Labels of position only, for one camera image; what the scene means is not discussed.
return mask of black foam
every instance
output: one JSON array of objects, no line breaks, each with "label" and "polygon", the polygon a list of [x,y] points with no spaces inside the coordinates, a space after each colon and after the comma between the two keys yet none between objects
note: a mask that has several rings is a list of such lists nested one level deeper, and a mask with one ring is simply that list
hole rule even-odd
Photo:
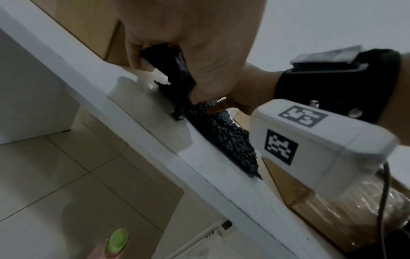
[{"label": "black foam", "polygon": [[156,83],[161,92],[176,105],[172,116],[176,120],[186,117],[209,142],[245,173],[250,177],[261,178],[255,150],[249,143],[249,132],[233,123],[227,111],[206,114],[206,109],[214,102],[192,105],[189,101],[196,83],[188,72],[179,49],[165,44],[156,45],[141,51],[140,56],[168,76],[170,84]]}]

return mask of metal screw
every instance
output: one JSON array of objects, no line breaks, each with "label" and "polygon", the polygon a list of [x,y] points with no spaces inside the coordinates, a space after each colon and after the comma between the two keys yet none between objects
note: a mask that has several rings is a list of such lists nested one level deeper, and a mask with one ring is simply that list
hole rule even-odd
[{"label": "metal screw", "polygon": [[354,108],[349,112],[349,117],[357,119],[363,115],[363,111],[359,108]]},{"label": "metal screw", "polygon": [[319,101],[311,100],[309,106],[314,107],[314,108],[319,108]]}]

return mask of wrist-mounted device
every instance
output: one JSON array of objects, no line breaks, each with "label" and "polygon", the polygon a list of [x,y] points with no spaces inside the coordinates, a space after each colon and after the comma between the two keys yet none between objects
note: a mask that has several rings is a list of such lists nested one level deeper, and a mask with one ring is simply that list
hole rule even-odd
[{"label": "wrist-mounted device", "polygon": [[293,68],[280,77],[274,99],[376,123],[396,85],[400,53],[361,49],[299,55],[290,62]]}]

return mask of black wrist strap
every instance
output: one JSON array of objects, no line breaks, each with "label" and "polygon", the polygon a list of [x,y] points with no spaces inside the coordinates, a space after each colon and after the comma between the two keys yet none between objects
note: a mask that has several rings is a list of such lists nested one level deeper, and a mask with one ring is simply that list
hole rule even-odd
[{"label": "black wrist strap", "polygon": [[390,49],[361,52],[347,63],[294,63],[280,77],[274,98],[376,123],[396,85],[400,64],[400,53]]}]

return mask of green bottle cap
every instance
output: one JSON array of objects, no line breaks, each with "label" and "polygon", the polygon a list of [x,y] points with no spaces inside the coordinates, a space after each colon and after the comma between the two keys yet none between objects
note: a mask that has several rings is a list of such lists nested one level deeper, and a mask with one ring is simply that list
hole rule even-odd
[{"label": "green bottle cap", "polygon": [[128,232],[123,229],[117,229],[114,231],[114,233],[111,234],[110,239],[108,240],[107,243],[107,250],[110,253],[118,253],[121,251],[121,249],[124,248],[124,246],[128,242]]}]

